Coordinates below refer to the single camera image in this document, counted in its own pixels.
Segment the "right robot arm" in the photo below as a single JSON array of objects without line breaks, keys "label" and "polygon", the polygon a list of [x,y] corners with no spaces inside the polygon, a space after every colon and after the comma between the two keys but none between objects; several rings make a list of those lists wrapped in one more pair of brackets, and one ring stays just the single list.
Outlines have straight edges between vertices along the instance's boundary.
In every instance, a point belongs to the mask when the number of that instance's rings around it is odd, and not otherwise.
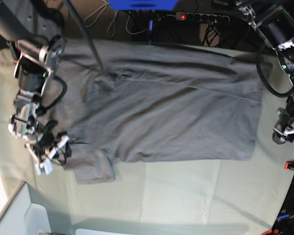
[{"label": "right robot arm", "polygon": [[67,91],[56,75],[66,45],[62,30],[57,12],[42,0],[0,0],[0,36],[16,62],[14,77],[19,86],[8,130],[24,140],[38,173],[51,173],[52,160],[66,155],[68,149],[69,136],[52,132],[56,120],[39,121]]}]

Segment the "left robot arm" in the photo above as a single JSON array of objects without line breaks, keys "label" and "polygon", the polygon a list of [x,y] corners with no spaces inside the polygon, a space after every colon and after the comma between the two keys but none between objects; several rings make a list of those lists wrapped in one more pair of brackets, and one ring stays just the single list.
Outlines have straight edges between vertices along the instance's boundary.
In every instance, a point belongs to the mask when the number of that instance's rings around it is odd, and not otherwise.
[{"label": "left robot arm", "polygon": [[[276,144],[294,141],[294,19],[280,0],[237,0],[235,9],[264,41],[257,54],[256,69],[266,89],[274,96],[286,98],[286,107],[277,110],[279,119],[273,128]],[[292,85],[286,93],[279,93],[270,84],[261,69],[262,52],[270,48],[278,57],[280,68]]]}]

